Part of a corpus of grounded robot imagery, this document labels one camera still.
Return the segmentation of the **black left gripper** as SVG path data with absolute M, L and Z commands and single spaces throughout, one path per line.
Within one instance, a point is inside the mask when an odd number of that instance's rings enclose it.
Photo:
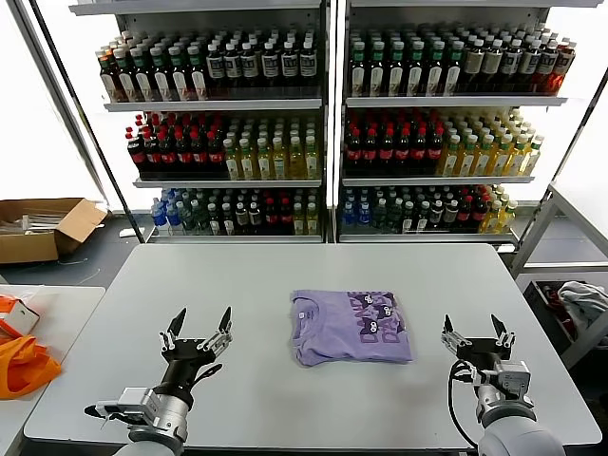
M 190 393 L 199 370 L 214 363 L 217 356 L 233 341 L 231 307 L 223 314 L 218 330 L 203 342 L 179 338 L 186 312 L 187 309 L 183 308 L 171 320 L 167 330 L 160 332 L 161 355 L 167 362 L 167 369 L 161 380 L 161 394 L 177 397 Z

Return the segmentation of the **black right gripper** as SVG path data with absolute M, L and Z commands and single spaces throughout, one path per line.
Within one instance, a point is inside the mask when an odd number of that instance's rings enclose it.
M 496 338 L 467 339 L 453 329 L 451 319 L 445 315 L 441 341 L 458 359 L 467 362 L 477 371 L 494 371 L 498 363 L 511 357 L 515 334 L 510 332 L 494 313 L 490 316 Z

